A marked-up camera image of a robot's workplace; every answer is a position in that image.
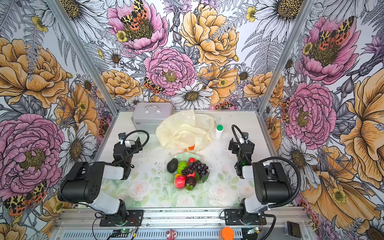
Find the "dark avocado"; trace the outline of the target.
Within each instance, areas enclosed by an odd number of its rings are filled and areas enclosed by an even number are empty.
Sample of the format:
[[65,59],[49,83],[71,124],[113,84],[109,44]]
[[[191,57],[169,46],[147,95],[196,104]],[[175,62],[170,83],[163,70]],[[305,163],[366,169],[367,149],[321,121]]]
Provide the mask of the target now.
[[176,158],[171,159],[167,164],[167,171],[171,174],[177,171],[179,161]]

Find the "translucent cream plastic bag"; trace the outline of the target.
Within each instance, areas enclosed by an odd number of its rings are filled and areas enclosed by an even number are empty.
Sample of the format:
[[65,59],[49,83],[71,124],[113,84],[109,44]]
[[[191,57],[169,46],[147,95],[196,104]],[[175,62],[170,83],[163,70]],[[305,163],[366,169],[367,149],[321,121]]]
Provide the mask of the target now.
[[212,141],[215,120],[194,110],[177,112],[163,120],[156,129],[157,139],[165,150],[199,152]]

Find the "red pink apple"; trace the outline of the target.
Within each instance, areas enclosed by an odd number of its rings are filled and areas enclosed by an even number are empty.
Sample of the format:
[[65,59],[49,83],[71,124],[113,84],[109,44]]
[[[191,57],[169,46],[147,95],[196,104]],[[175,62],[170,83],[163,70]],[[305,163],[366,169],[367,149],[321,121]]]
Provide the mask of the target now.
[[178,176],[174,180],[174,186],[177,189],[183,189],[186,185],[186,178],[184,176]]

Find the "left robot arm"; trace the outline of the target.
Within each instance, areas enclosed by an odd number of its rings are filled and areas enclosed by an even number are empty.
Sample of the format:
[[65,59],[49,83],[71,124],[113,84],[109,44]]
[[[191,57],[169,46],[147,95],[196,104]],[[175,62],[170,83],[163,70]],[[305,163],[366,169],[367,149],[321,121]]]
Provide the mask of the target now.
[[102,190],[102,181],[127,180],[134,168],[133,154],[142,149],[140,138],[124,143],[120,140],[114,146],[111,163],[79,162],[73,165],[60,185],[60,201],[87,206],[99,213],[108,224],[122,226],[129,220],[129,213],[123,200],[116,199]]

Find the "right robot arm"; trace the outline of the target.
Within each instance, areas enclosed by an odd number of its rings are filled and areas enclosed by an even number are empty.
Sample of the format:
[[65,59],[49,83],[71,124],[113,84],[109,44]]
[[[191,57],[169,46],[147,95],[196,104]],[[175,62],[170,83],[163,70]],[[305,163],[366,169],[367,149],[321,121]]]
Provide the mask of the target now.
[[272,205],[283,203],[293,196],[283,166],[279,162],[271,162],[272,158],[266,158],[258,162],[252,162],[255,144],[244,142],[239,144],[234,139],[230,140],[229,151],[235,154],[236,174],[240,179],[249,180],[254,184],[254,193],[248,197],[241,197],[239,210],[236,214],[229,214],[228,225],[261,225],[261,214],[271,208]]

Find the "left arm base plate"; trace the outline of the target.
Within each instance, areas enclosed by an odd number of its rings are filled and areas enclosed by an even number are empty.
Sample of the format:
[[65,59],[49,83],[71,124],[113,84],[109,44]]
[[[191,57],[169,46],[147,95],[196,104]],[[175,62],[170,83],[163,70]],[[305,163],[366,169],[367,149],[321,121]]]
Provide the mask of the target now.
[[140,227],[144,210],[127,210],[125,214],[106,215],[101,219],[100,227]]

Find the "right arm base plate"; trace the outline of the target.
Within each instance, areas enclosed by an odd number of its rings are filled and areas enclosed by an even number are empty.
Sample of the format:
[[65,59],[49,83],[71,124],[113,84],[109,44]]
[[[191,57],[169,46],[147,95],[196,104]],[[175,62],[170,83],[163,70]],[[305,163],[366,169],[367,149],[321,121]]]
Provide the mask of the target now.
[[243,212],[240,209],[224,209],[220,218],[225,221],[226,226],[261,226],[267,224],[264,216]]

